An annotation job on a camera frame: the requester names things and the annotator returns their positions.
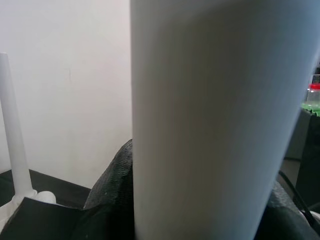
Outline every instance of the dark textured fabric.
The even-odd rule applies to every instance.
[[[320,237],[275,182],[254,240],[320,240]]]
[[[71,240],[133,240],[132,140],[124,144],[93,186]]]
[[[101,204],[127,208],[127,201],[132,196],[132,140],[129,140],[117,152],[108,168],[93,186],[85,202],[84,209],[93,208]]]

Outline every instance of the white plastic base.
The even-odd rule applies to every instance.
[[[56,197],[50,191],[42,191],[37,193],[36,190],[33,190],[26,197],[47,204],[56,204]],[[14,196],[10,202],[0,207],[0,233],[8,219],[12,216],[12,214],[14,214],[15,210],[18,208],[23,199],[24,196]]]

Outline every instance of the white paper roll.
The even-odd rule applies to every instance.
[[[318,59],[320,1],[132,0],[139,240],[251,240]]]

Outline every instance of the white cylinder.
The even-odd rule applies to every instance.
[[[252,240],[320,43],[320,1],[132,0],[138,240]]]
[[[0,100],[9,150],[15,197],[34,195],[19,122],[8,55],[0,53]]]

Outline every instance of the white plastic stand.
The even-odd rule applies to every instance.
[[[0,207],[0,232],[24,197],[55,204],[53,193],[37,193],[32,188],[25,147],[19,122],[14,87],[11,79],[8,55],[0,52],[0,100],[8,145],[15,195]]]

